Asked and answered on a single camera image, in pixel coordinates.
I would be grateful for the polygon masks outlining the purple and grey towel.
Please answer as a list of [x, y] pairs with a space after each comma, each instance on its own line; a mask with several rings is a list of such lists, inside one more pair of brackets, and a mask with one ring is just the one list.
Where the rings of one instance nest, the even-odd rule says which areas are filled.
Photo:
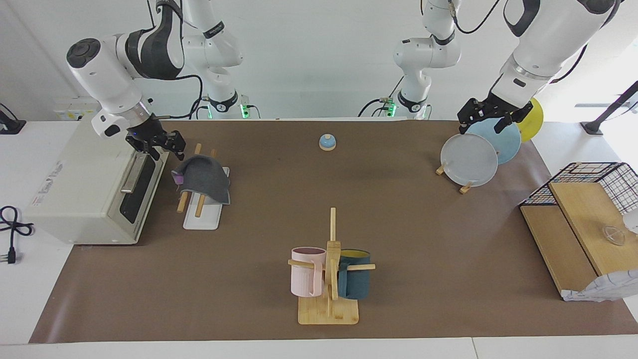
[[224, 167], [213, 157], [193, 155], [171, 171], [181, 191], [203, 194], [215, 202], [230, 204], [230, 179]]

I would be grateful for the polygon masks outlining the wooden plate rack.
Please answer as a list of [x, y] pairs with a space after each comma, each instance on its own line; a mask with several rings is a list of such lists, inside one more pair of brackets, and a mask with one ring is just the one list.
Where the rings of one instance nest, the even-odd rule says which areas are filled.
[[439, 177], [448, 177], [452, 182], [458, 184], [460, 186], [459, 192], [461, 194], [468, 193], [474, 184], [474, 180], [461, 177], [460, 175], [457, 175], [456, 173], [450, 171], [446, 162], [442, 162], [440, 164], [440, 166], [435, 171], [435, 174]]

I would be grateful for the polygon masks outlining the white towel rack wooden bars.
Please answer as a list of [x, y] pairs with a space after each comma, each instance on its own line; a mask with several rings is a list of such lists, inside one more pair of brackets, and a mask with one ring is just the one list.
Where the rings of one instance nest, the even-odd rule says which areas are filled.
[[[201, 143], [195, 146], [194, 155], [204, 155], [201, 153], [201, 147]], [[209, 155], [204, 156], [216, 159], [216, 151], [212, 150]], [[229, 177], [230, 168], [224, 167], [224, 170]], [[180, 186], [177, 187], [180, 192], [177, 212], [185, 212], [183, 228], [187, 230], [216, 230], [219, 226], [223, 206], [228, 204], [215, 202], [203, 194], [191, 191], [182, 192]]]

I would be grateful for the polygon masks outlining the yellow plate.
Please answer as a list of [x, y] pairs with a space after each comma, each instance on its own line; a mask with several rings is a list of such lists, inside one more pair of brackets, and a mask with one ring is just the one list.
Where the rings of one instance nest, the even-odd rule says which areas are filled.
[[516, 123], [522, 143], [533, 139], [544, 124], [544, 110], [542, 109], [542, 105], [535, 97], [531, 98], [531, 104], [533, 105], [531, 111], [520, 123]]

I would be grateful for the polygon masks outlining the grey plate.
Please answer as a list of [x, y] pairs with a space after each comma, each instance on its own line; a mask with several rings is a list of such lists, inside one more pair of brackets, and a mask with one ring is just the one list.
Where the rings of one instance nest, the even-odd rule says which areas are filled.
[[446, 174], [462, 187], [488, 183], [497, 172], [497, 153], [492, 144], [476, 134], [456, 134], [442, 146], [437, 174]]

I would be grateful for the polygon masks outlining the cream toaster oven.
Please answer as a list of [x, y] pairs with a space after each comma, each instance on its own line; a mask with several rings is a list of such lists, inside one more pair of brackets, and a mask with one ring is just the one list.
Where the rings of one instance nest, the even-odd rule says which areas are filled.
[[23, 218], [73, 245], [137, 243], [168, 153], [155, 161], [125, 136], [101, 139], [90, 120], [80, 121]]

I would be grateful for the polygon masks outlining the brown table mat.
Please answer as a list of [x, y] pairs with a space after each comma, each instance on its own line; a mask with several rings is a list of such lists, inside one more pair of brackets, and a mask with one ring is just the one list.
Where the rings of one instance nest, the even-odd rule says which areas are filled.
[[[532, 143], [460, 194], [435, 175], [451, 121], [169, 127], [230, 168], [219, 227], [183, 229], [170, 157], [137, 245], [74, 247], [31, 343], [638, 334], [622, 300], [561, 300], [518, 207], [551, 176]], [[326, 245], [331, 207], [370, 294], [355, 325], [299, 325], [287, 261]]]

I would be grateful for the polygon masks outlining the wooden shelf box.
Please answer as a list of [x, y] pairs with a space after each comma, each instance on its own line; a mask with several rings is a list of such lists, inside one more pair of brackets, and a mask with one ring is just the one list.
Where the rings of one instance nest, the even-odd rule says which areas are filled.
[[[597, 182], [552, 182], [556, 206], [521, 206], [520, 211], [558, 292], [581, 291], [599, 276], [638, 269], [636, 219], [620, 214]], [[625, 233], [622, 247], [609, 243], [604, 226]]]

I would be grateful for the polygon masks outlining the clear glass object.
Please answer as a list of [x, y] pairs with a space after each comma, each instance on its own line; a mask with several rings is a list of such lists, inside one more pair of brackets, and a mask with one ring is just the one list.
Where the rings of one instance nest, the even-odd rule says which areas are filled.
[[618, 247], [622, 247], [625, 245], [625, 233], [617, 227], [614, 226], [604, 226], [603, 234], [605, 239]]

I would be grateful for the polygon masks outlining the pink mug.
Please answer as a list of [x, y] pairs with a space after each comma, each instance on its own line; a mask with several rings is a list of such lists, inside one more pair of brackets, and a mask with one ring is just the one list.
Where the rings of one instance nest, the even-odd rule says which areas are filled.
[[310, 267], [291, 267], [290, 291], [304, 298], [319, 297], [323, 294], [323, 269], [326, 250], [318, 247], [296, 247], [291, 250], [291, 259], [309, 263]]

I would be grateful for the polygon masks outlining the white patterned cloth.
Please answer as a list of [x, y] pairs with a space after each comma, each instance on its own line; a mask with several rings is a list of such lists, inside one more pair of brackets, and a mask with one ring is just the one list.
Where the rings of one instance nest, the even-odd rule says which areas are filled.
[[599, 276], [581, 291], [561, 290], [563, 301], [615, 301], [638, 295], [638, 269]]

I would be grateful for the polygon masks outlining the dark teal mug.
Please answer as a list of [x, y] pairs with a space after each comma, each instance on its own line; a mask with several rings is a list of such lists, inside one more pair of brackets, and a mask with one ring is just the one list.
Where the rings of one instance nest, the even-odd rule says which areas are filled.
[[370, 264], [371, 254], [367, 251], [346, 248], [341, 250], [337, 272], [337, 293], [339, 297], [362, 300], [368, 296], [370, 286], [369, 270], [348, 270], [351, 265]]

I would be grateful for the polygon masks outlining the wooden mug tree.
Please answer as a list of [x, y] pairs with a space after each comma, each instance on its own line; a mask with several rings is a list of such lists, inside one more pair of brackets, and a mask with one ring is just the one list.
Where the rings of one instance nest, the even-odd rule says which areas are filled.
[[[341, 257], [341, 242], [336, 238], [336, 208], [330, 209], [329, 241], [326, 243], [326, 260], [323, 269], [324, 288], [319, 297], [298, 297], [297, 322], [300, 325], [355, 325], [359, 321], [358, 301], [339, 297], [337, 272]], [[309, 263], [288, 260], [294, 265], [309, 268]], [[375, 264], [351, 265], [348, 270], [375, 270]]]

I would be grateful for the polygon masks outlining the white wall socket box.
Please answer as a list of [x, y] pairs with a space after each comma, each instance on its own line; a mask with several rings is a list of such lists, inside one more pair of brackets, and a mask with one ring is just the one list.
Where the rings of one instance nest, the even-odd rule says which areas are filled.
[[77, 98], [58, 98], [55, 100], [54, 114], [58, 120], [80, 121], [93, 118], [102, 106], [97, 100], [89, 96]]

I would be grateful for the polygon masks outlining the black clamp mount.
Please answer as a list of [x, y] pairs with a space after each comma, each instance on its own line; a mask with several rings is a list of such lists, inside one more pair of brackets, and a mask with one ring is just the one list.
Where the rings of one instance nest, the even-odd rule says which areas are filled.
[[26, 123], [26, 120], [20, 120], [9, 107], [0, 102], [0, 135], [16, 135]]

